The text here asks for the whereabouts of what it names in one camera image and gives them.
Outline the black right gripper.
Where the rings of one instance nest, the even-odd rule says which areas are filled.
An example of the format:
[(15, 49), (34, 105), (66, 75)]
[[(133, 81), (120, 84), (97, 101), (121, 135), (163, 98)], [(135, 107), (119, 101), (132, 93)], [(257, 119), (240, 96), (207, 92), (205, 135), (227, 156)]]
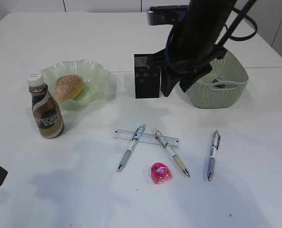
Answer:
[(172, 30), (163, 50), (148, 55), (148, 70), (161, 69), (160, 90), (168, 97), (181, 78), (179, 86), (187, 92), (199, 79), (212, 71), (206, 66), (214, 59), (221, 59), (226, 54), (218, 38), (219, 32), (209, 30), (207, 33), (184, 32)]

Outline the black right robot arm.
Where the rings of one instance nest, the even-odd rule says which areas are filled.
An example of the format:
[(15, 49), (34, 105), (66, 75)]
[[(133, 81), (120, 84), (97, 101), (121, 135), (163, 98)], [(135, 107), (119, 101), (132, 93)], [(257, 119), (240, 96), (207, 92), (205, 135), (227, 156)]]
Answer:
[(149, 67), (161, 68), (161, 91), (169, 96), (176, 84), (186, 92), (212, 71), (210, 62), (223, 58), (226, 49), (216, 41), (234, 0), (192, 0), (189, 5), (150, 7), (148, 24), (172, 25), (163, 50), (148, 57)]

